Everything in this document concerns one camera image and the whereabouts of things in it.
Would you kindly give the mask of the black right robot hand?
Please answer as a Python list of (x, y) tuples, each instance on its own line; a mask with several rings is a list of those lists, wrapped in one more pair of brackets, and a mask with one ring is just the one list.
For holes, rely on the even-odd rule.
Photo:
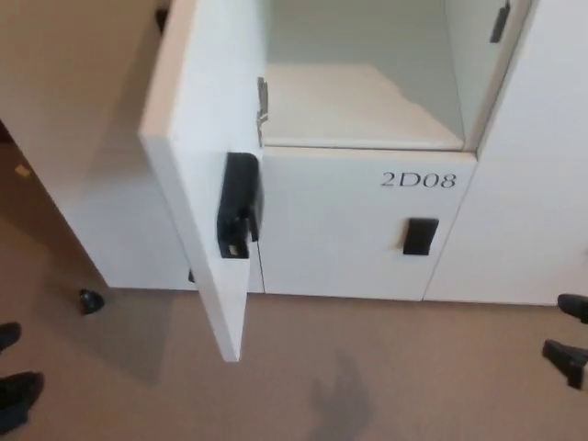
[[(560, 311), (577, 319), (581, 324), (587, 324), (586, 296), (559, 294), (557, 306)], [(585, 348), (564, 345), (547, 339), (543, 344), (542, 356), (565, 377), (570, 388), (587, 391), (587, 350)]]

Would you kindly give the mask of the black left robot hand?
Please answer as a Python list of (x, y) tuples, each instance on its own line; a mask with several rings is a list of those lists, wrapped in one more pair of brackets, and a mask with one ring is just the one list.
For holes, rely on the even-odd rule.
[(1, 436), (28, 423), (44, 386), (45, 376), (40, 371), (22, 371), (1, 377)]

